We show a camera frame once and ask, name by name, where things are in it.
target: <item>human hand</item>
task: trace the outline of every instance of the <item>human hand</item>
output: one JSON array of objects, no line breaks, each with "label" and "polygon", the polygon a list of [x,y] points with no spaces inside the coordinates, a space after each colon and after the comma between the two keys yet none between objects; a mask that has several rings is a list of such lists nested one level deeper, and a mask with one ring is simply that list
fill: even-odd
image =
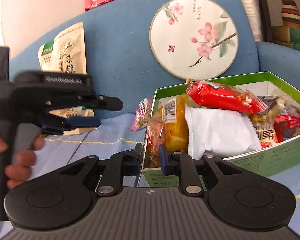
[{"label": "human hand", "polygon": [[[34,141],[33,149],[35,151],[41,150],[44,146],[44,140],[42,138],[37,138]],[[0,137],[0,153],[8,149],[8,145]],[[12,189],[24,181],[28,180],[32,174],[31,168],[35,165],[35,154],[33,150],[27,150],[17,153],[15,156],[17,165],[9,165],[5,168],[5,173],[9,178],[7,181],[7,186]]]}]

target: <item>snack box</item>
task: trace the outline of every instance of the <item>snack box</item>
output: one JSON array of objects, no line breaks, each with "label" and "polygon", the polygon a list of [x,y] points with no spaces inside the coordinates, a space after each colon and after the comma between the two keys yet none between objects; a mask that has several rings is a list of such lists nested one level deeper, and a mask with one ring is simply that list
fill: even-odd
[{"label": "snack box", "polygon": [[291,48],[291,49],[296,49],[296,50],[300,51],[300,44],[288,43],[288,42],[276,41],[276,40],[274,40],[273,42],[276,43],[276,44],[279,44],[281,46],[285,46],[285,47],[288,47],[288,48]]},{"label": "snack box", "polygon": [[[300,107],[300,91],[270,72],[215,78],[209,81],[238,86],[242,90],[249,89],[256,96],[270,96],[275,91],[276,95],[288,95],[291,98],[291,104]],[[189,83],[157,89],[154,94],[151,116],[168,100],[185,93],[188,86]],[[259,151],[225,158],[224,160],[269,177],[300,163],[300,135]],[[178,186],[178,177],[164,176],[161,173],[161,168],[150,168],[149,165],[146,136],[139,186]]]},{"label": "snack box", "polygon": [[272,26],[271,28],[274,40],[300,44],[300,29],[285,26]]}]

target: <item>yellow candy package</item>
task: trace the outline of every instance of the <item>yellow candy package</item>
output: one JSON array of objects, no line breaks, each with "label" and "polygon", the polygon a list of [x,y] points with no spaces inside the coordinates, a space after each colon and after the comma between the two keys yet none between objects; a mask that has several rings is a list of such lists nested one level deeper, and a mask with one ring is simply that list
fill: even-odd
[{"label": "yellow candy package", "polygon": [[169,152],[188,152],[189,130],[185,119],[185,105],[189,96],[182,94],[159,108],[155,116],[164,122],[165,145]]}]

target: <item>light blue tablecloth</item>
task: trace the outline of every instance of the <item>light blue tablecloth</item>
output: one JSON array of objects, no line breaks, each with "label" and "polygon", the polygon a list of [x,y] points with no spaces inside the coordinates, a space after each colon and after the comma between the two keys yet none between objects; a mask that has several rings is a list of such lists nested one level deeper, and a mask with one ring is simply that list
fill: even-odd
[{"label": "light blue tablecloth", "polygon": [[[89,133],[47,137],[44,149],[36,152],[37,164],[32,177],[41,176],[87,155],[108,159],[116,152],[134,148],[137,142],[144,142],[145,129],[131,131],[133,120],[133,114],[123,114],[102,120],[101,126]],[[300,194],[300,164],[271,179],[289,187],[295,196]],[[125,186],[133,186],[134,182],[135,177],[124,178]],[[300,235],[300,199],[289,226]],[[0,222],[0,238],[12,229],[10,222]]]}]

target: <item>sofa backrest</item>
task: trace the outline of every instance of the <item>sofa backrest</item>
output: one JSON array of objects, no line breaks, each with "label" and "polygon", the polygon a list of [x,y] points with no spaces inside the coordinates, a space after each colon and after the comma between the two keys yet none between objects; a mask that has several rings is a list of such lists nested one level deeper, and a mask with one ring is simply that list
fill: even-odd
[{"label": "sofa backrest", "polygon": [[[121,112],[98,111],[100,118],[133,113],[139,102],[155,89],[183,83],[155,60],[149,44],[151,21],[169,0],[116,0],[61,24],[31,44],[10,62],[10,79],[24,70],[40,69],[39,47],[60,31],[82,21],[86,60],[96,93],[119,97]],[[257,48],[240,0],[213,0],[232,17],[239,39],[237,56],[221,76],[259,72]]]}]

